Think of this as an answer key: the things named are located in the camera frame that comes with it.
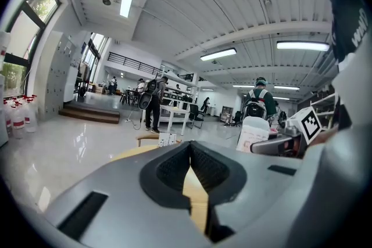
ceiling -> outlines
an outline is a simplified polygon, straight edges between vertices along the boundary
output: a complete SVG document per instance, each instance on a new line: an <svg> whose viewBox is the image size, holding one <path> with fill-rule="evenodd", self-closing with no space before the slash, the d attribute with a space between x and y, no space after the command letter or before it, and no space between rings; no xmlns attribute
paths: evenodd
<svg viewBox="0 0 372 248"><path fill-rule="evenodd" d="M271 84L300 86L290 93L300 100L337 73L331 51L276 49L278 40L329 42L329 0L134 0L128 19L119 16L120 5L78 2L96 32L143 43L162 59L225 88L264 76ZM231 46L237 54L217 64L200 60Z"/></svg>

white table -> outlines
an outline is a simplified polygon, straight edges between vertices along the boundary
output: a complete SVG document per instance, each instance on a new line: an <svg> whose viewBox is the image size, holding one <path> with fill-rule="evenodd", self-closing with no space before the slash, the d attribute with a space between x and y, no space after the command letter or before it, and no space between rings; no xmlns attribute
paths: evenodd
<svg viewBox="0 0 372 248"><path fill-rule="evenodd" d="M181 131L181 135L184 135L186 122L188 120L189 111L183 110L183 109L178 109L177 107L173 107L173 106L162 106L162 105L160 105L160 115L162 114L162 109L167 110L168 112L170 112L167 132L170 132L170 129L172 127L174 113L185 114L184 124L182 126L182 131Z"/></svg>

staircase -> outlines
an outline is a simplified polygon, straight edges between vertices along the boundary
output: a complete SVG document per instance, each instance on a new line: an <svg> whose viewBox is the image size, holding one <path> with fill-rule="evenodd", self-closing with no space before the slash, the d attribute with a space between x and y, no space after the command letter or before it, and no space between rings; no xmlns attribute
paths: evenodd
<svg viewBox="0 0 372 248"><path fill-rule="evenodd" d="M97 109L93 105L87 104L65 104L62 110L58 112L62 116L95 121L100 123L118 124L120 113L113 110Z"/></svg>

glossy floor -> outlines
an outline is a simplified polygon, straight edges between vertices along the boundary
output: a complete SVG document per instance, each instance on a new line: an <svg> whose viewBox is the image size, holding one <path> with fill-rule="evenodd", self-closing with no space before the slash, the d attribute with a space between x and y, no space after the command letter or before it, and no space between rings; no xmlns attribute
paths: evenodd
<svg viewBox="0 0 372 248"><path fill-rule="evenodd" d="M0 149L0 160L2 175L16 200L44 211L64 190L116 155L135 148L135 136L146 131L143 124L135 130L132 122L125 121L127 115L124 117L123 113L128 112L121 111L119 124L57 116L41 123L37 132L24 139L10 139ZM131 118L139 128L139 114L133 115ZM166 128L167 123L162 123L159 129ZM206 117L202 129L187 127L184 136L180 136L181 129L182 124L172 126L172 131L178 133L177 139L208 141L226 147L236 146L240 133L238 127L224 127L217 117ZM143 145L154 143L157 141L142 141Z"/></svg>

green jacket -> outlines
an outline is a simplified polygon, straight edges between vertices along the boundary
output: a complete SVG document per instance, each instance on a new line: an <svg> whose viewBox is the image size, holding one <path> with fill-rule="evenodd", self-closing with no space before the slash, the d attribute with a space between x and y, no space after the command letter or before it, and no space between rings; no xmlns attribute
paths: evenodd
<svg viewBox="0 0 372 248"><path fill-rule="evenodd" d="M261 91L262 91L261 88L255 88L253 90L253 92L255 93L256 98L259 98ZM249 93L248 93L247 96L246 96L246 101L245 102L249 102L250 99L251 99L251 97L249 96ZM277 112L277 109L276 109L276 106L275 106L275 101L274 101L273 96L271 95L270 92L267 92L265 94L265 96L263 97L263 99L265 101L265 108L266 108L266 113L267 113L266 117L269 118L270 116L276 114L276 112Z"/></svg>

